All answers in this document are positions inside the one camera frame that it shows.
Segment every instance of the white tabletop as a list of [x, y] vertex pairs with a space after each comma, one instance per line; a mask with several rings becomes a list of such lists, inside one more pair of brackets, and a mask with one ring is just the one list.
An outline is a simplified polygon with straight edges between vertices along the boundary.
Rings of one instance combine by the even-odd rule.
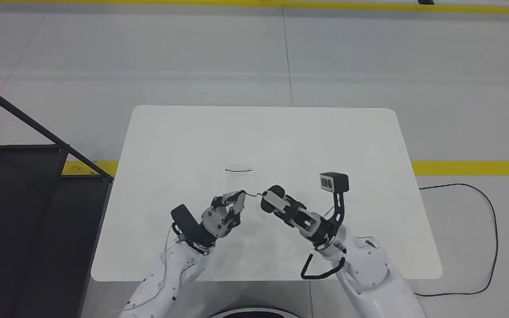
[[[225, 169], [252, 169], [229, 173]], [[280, 184], [310, 211], [332, 194], [319, 174], [346, 173], [346, 224], [375, 236], [406, 278], [442, 268], [396, 115], [384, 109], [140, 106], [132, 114], [91, 274], [140, 281], [164, 249], [170, 212], [196, 219], [212, 197]], [[202, 281], [298, 281], [311, 244], [248, 198], [217, 241]], [[330, 269], [313, 259], [312, 273]]]

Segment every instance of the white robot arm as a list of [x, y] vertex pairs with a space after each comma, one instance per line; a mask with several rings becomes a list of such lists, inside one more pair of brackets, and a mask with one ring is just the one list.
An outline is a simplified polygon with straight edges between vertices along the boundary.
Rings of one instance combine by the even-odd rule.
[[230, 192], [212, 200], [198, 222], [185, 205], [172, 212], [176, 242], [167, 247], [157, 268], [140, 283], [127, 301], [120, 318], [166, 318], [178, 299], [180, 289], [194, 281], [205, 269], [216, 240], [240, 224], [244, 191]]
[[334, 194], [334, 214], [330, 219], [307, 211], [304, 204], [286, 195], [278, 185], [263, 193], [262, 210], [296, 227], [315, 251], [332, 263], [333, 269], [327, 273], [308, 275], [306, 270], [313, 258], [310, 254], [301, 277], [321, 279], [335, 274], [361, 318], [426, 318], [408, 282], [392, 266], [378, 242], [372, 237], [355, 237], [342, 225], [348, 176], [322, 173], [321, 187]]

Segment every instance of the black fabric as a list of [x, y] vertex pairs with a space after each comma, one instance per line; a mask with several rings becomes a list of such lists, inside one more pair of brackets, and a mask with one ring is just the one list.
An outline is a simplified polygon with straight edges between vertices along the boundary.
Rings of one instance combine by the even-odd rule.
[[37, 229], [66, 157], [56, 145], [0, 146], [1, 318], [10, 315], [19, 296]]
[[77, 317], [109, 182], [62, 177], [15, 317]]

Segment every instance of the yellow floor line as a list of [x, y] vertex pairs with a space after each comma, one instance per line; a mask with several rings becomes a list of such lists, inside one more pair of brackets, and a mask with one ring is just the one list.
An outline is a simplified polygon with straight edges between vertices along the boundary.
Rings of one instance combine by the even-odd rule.
[[[96, 161], [101, 169], [114, 176], [118, 161]], [[509, 161], [412, 161], [416, 176], [509, 176]], [[65, 163], [64, 175], [87, 175], [94, 171], [83, 162]]]
[[73, 5], [183, 5], [183, 6], [257, 6], [322, 10], [382, 10], [449, 12], [468, 14], [509, 14], [509, 6], [423, 6], [417, 3], [373, 3], [296, 0], [0, 0], [0, 3], [53, 3]]

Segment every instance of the concrete floor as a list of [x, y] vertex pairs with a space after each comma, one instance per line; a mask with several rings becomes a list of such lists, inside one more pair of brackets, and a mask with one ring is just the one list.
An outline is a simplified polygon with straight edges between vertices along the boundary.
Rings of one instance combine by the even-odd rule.
[[[505, 16], [129, 6], [0, 6], [0, 94], [94, 160], [118, 160], [140, 104], [387, 107], [412, 160], [509, 157]], [[46, 142], [0, 111], [0, 144]], [[468, 182], [499, 216], [492, 287], [423, 299], [434, 317], [505, 317], [506, 177]], [[467, 188], [429, 190], [425, 207], [444, 267], [423, 293], [478, 289], [494, 253], [487, 204]], [[136, 283], [92, 282], [83, 317], [115, 316]], [[354, 317], [339, 284], [197, 283], [176, 316], [271, 304], [303, 317]]]

